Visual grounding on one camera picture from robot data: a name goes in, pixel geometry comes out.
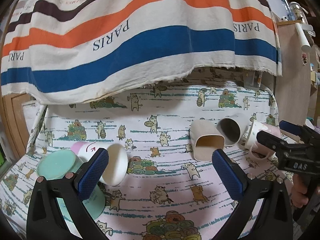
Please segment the striped fabric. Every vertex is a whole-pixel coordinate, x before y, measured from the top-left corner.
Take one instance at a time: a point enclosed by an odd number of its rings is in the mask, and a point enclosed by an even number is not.
[[[266,0],[19,0],[2,51],[3,95],[88,102],[198,66],[281,75]]]

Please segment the white tube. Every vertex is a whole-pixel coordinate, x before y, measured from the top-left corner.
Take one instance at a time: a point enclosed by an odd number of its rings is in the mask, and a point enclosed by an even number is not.
[[[300,40],[300,45],[301,45],[301,50],[303,52],[310,52],[311,51],[311,47],[310,44],[307,40],[306,35],[304,34],[303,30],[302,30],[302,26],[300,23],[296,23],[295,24],[298,35],[299,35],[299,40]]]

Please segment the metal screw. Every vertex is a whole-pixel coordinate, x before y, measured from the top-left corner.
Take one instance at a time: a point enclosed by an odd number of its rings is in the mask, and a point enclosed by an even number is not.
[[[280,178],[280,177],[278,177],[278,178],[277,178],[277,182],[281,184],[281,183],[283,183],[283,179]]]
[[[248,174],[247,174],[247,177],[248,177],[249,179],[255,179],[255,178],[256,178],[256,176],[254,176],[252,173],[248,173]]]
[[[42,176],[40,176],[40,177],[37,178],[37,182],[40,183],[40,182],[42,182],[42,181],[43,181],[43,177],[42,177]]]
[[[73,172],[68,172],[67,174],[66,174],[66,178],[67,179],[71,179],[73,177]]]

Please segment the white ceramic mug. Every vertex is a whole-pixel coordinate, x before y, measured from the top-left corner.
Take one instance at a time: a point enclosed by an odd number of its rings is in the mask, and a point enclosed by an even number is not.
[[[119,143],[106,142],[76,142],[70,150],[87,162],[99,148],[106,149],[109,163],[103,172],[100,182],[109,186],[116,186],[124,179],[128,169],[128,156],[125,148]]]
[[[244,147],[249,150],[249,157],[255,161],[265,160],[275,153],[273,150],[257,142],[257,133],[262,130],[271,133],[279,138],[281,137],[279,127],[253,120]],[[265,155],[265,158],[259,158],[255,156],[252,151]]]
[[[190,126],[193,156],[197,161],[211,161],[216,149],[224,148],[224,137],[209,120],[195,120]]]
[[[249,128],[249,119],[242,113],[236,113],[222,118],[217,123],[217,130],[225,138],[226,146],[233,146]]]

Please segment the finger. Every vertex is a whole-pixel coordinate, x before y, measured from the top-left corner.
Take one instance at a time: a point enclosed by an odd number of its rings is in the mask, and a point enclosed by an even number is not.
[[[304,185],[302,178],[298,174],[294,174],[292,177],[293,187],[300,193],[306,194],[308,189],[306,185]]]
[[[294,188],[291,191],[291,199],[294,200],[295,202],[302,204],[302,205],[307,205],[308,204],[308,198],[303,195],[302,193],[298,192]]]
[[[301,203],[298,203],[298,202],[296,202],[294,200],[292,200],[292,204],[297,208],[302,208],[303,207],[303,205]]]

